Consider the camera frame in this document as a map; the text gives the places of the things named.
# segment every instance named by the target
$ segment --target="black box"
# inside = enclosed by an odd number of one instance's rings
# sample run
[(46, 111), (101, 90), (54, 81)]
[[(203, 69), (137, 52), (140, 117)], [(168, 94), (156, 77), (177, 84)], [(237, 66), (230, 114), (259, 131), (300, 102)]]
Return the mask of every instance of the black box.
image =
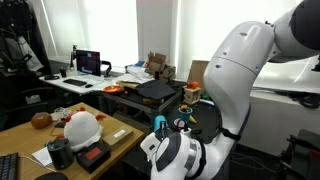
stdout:
[(95, 171), (110, 157), (110, 148), (99, 142), (76, 153), (78, 164), (88, 173)]

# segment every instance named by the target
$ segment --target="wall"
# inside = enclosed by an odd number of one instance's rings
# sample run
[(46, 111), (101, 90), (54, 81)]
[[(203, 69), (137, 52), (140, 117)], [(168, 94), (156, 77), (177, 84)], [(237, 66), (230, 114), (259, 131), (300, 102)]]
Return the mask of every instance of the wall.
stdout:
[(300, 129), (320, 134), (320, 109), (308, 109), (276, 94), (252, 92), (251, 114), (239, 142), (260, 151), (280, 155), (290, 135)]
[(150, 51), (170, 59), (172, 0), (137, 0), (139, 60)]

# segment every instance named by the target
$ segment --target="wooden desk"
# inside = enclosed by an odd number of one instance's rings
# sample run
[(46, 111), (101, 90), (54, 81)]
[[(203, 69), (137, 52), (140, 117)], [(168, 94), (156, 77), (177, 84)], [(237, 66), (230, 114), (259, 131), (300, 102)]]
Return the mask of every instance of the wooden desk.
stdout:
[[(98, 110), (84, 104), (79, 103), (77, 105), (71, 106), (68, 109), (73, 112), (78, 110), (80, 107), (85, 107), (85, 109), (96, 115), (99, 113)], [(108, 135), (112, 131), (116, 130), (120, 126), (129, 126), (117, 119), (114, 119), (107, 115), (107, 118), (99, 121), (99, 123), (104, 127), (102, 137)], [(53, 140), (55, 137), (50, 136), (50, 132), (54, 127), (55, 123), (44, 129), (34, 129), (30, 122), (17, 126), (15, 128), (3, 131), (0, 133), (0, 154), (9, 154), (18, 152), (20, 156), (32, 157), (32, 153), (40, 150), (44, 147), (44, 143), (48, 140)], [(81, 166), (78, 165), (76, 159), (74, 159), (73, 164), (67, 169), (61, 170), (60, 172), (68, 176), (69, 179), (98, 179), (105, 171), (107, 171), (112, 165), (119, 161), (131, 148), (133, 148), (137, 143), (142, 140), (143, 132), (134, 129), (133, 136), (122, 144), (119, 148), (111, 152), (111, 157), (104, 162), (97, 170), (93, 173), (87, 173)], [(53, 134), (62, 133), (63, 129), (55, 128)], [(19, 158), (19, 179), (35, 179), (40, 175), (49, 173), (47, 169), (31, 162), (26, 158)]]

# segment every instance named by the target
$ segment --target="orange bowl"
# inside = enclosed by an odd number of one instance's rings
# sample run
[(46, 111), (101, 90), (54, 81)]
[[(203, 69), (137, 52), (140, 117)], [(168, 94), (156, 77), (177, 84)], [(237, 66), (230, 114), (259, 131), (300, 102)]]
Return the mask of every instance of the orange bowl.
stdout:
[(117, 94), (121, 90), (121, 86), (113, 85), (113, 86), (107, 86), (103, 89), (104, 92), (108, 94)]

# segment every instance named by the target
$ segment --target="computer mouse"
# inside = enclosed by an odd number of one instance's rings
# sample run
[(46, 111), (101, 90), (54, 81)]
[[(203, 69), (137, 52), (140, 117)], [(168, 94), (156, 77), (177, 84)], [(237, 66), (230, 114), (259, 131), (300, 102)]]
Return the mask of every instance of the computer mouse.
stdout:
[(92, 84), (87, 84), (87, 85), (85, 85), (84, 87), (85, 88), (89, 88), (89, 87), (92, 87), (93, 85)]
[(35, 180), (68, 180), (68, 177), (61, 172), (51, 172), (37, 177)]

